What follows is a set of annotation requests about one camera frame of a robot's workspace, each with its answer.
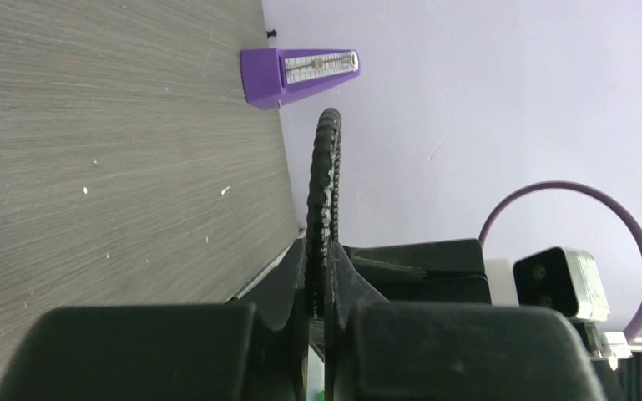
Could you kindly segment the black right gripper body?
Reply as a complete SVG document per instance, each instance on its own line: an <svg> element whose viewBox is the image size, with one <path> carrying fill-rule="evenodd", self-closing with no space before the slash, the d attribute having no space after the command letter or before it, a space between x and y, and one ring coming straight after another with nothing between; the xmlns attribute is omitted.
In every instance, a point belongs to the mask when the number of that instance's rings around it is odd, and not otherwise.
<svg viewBox="0 0 642 401"><path fill-rule="evenodd" d="M476 239L344 249L356 270L391 301L492 303Z"/></svg>

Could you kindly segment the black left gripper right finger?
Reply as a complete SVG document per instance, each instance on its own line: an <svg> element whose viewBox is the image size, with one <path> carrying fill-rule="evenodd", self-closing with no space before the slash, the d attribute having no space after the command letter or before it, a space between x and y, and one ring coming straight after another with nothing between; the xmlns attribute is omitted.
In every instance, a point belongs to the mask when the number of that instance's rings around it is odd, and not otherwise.
<svg viewBox="0 0 642 401"><path fill-rule="evenodd" d="M334 246L329 400L604 400L581 337L543 307L391 302Z"/></svg>

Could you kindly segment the black cable padlock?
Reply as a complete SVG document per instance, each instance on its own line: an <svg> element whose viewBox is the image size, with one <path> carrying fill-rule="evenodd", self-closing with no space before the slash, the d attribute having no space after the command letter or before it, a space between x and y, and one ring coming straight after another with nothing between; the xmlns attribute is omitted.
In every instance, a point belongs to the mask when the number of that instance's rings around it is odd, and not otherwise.
<svg viewBox="0 0 642 401"><path fill-rule="evenodd" d="M340 153L341 114L328 108L316 126L306 199L306 310L315 319L324 316L331 243L338 239Z"/></svg>

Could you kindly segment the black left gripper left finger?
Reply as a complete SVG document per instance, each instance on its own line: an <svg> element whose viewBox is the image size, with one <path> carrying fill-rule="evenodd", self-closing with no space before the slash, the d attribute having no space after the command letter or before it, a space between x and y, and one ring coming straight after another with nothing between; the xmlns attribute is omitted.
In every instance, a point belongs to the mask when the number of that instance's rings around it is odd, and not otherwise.
<svg viewBox="0 0 642 401"><path fill-rule="evenodd" d="M305 244L224 303L59 307L29 329L0 400L302 400Z"/></svg>

